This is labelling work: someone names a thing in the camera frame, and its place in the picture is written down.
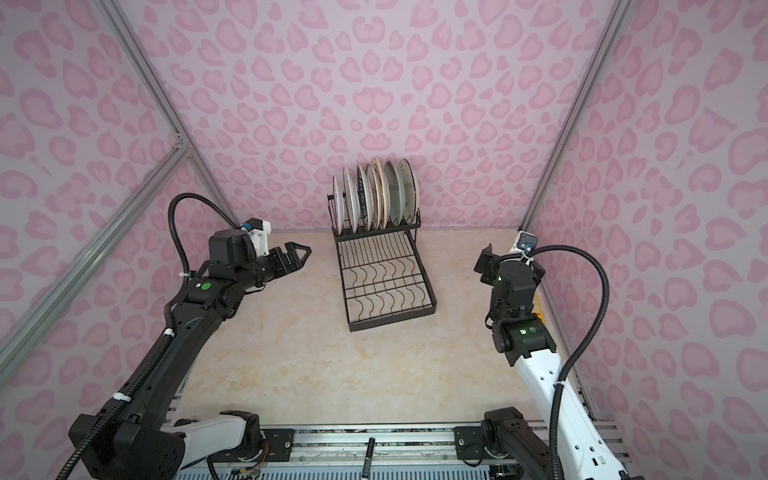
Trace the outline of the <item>orange sunburst plate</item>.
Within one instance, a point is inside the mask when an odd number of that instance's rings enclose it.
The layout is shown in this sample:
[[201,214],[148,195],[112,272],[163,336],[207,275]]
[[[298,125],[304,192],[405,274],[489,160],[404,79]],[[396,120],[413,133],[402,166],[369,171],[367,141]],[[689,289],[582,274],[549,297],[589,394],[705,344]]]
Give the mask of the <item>orange sunburst plate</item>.
[[379,208],[379,185],[377,180],[377,174],[375,173],[372,163],[369,163],[365,168],[365,176],[368,184],[369,199],[368,199],[368,213],[370,218],[370,230],[378,230],[380,226],[380,208]]
[[336,235],[340,237],[344,231],[346,211],[344,205],[344,188],[342,186],[341,180],[336,176],[333,177],[333,197],[335,208]]

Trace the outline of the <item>green-rim lettered white plate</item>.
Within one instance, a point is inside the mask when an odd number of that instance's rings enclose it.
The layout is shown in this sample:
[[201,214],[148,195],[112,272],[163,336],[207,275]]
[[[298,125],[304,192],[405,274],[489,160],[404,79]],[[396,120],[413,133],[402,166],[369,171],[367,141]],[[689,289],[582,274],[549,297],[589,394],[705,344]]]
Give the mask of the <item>green-rim lettered white plate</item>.
[[357,184],[361,217],[365,222],[366,230],[371,231],[373,229],[372,189],[366,175],[366,169],[362,165],[357,166]]

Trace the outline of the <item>cat pumpkin star plate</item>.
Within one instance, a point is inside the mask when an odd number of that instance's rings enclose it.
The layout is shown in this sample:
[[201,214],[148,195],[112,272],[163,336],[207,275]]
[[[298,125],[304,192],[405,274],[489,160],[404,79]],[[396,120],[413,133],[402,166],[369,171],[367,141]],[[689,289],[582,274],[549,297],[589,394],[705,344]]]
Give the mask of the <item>cat pumpkin star plate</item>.
[[380,210],[379,228],[385,229],[388,223],[389,206],[390,206],[389,187],[388,187],[387,178],[384,173],[382,163],[378,157],[373,158],[372,166],[373,166],[375,178],[377,181],[377,188],[378,188],[377,195],[378,195],[379,210]]

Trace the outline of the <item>light blue flower plate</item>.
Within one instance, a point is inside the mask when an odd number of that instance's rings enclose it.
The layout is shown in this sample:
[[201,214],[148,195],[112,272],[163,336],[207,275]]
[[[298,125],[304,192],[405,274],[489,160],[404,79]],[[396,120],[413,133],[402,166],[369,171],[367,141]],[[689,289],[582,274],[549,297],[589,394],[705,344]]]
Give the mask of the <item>light blue flower plate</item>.
[[387,175],[390,198],[389,221],[394,226],[399,226],[403,221],[405,206],[402,176],[392,161],[386,162],[385,173]]

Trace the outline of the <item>white floral speckled plate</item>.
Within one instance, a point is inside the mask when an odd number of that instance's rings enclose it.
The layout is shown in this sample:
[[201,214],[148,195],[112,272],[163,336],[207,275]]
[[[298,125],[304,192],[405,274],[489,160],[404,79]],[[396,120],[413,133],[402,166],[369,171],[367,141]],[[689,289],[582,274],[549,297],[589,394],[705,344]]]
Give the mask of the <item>white floral speckled plate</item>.
[[419,209],[418,180],[410,162],[407,159],[401,159],[398,167],[403,180],[402,191],[405,195],[403,205],[403,220],[407,224],[412,224],[416,220],[417,212]]

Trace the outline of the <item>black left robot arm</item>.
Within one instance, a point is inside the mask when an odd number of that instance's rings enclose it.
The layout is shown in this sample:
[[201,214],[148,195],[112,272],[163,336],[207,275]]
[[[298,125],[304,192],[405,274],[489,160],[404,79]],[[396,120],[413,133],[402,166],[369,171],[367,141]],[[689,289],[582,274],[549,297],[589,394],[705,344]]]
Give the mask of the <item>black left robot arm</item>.
[[170,201],[167,221],[181,260],[182,285],[165,304],[164,328],[134,373],[98,413],[81,414],[70,427],[74,450],[57,474],[60,479],[69,478],[79,464],[94,479],[171,479],[199,462],[216,477],[217,456],[258,465],[269,455],[255,413],[225,410],[212,420],[174,427],[164,421],[182,381],[221,324],[236,315],[245,297],[302,269],[311,249],[295,242],[271,248],[266,221],[239,224],[226,218],[227,229],[208,240],[208,259],[193,270],[176,225],[176,209],[187,199],[226,215],[195,193]]

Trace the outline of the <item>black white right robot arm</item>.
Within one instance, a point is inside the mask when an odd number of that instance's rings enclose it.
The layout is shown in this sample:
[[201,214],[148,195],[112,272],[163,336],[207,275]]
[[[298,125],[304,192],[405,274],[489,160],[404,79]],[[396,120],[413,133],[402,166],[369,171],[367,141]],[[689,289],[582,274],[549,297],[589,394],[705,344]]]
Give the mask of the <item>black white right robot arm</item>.
[[[595,269],[601,285],[596,317],[568,358],[561,357],[554,338],[534,310],[534,297],[545,275],[535,257],[546,252],[578,255]],[[474,270],[482,283],[492,288],[485,324],[492,332],[494,346],[531,392],[545,417],[548,438],[542,440],[513,407],[488,411],[474,435],[456,429],[458,458],[473,468],[485,459],[507,460],[509,466],[491,471],[509,479],[630,478],[568,381],[607,313],[610,285],[604,267],[578,247],[539,246],[535,235],[521,231],[505,255],[484,248]]]

